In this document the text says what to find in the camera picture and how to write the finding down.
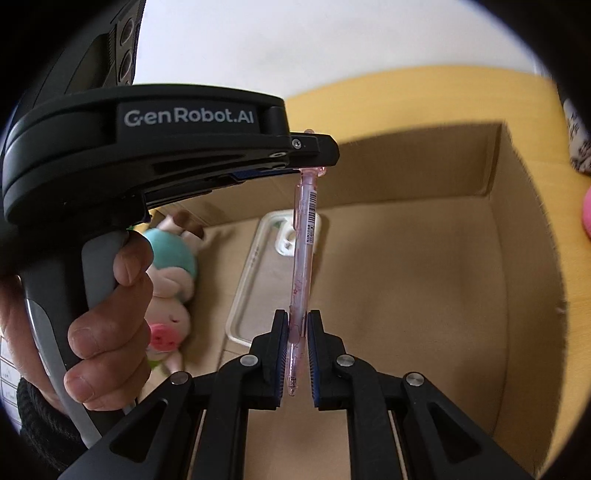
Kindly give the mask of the black knit sleeve forearm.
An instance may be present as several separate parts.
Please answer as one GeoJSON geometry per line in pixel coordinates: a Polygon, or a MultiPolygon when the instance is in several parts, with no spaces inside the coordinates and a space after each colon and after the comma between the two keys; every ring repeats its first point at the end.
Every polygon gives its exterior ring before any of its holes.
{"type": "Polygon", "coordinates": [[[73,422],[24,378],[17,387],[20,437],[37,479],[57,479],[88,451],[73,422]]]}

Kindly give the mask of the left hand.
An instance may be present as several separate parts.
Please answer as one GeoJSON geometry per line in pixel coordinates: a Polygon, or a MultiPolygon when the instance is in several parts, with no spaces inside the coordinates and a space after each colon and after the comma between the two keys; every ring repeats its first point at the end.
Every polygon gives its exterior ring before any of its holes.
{"type": "MultiPolygon", "coordinates": [[[[151,369],[146,359],[150,330],[144,320],[152,298],[147,268],[152,263],[148,241],[132,231],[113,263],[118,287],[69,327],[68,342],[80,362],[64,376],[67,394],[92,411],[114,411],[131,404],[151,369]]],[[[39,358],[17,278],[1,282],[1,331],[16,368],[43,398],[66,410],[39,358]]]]}

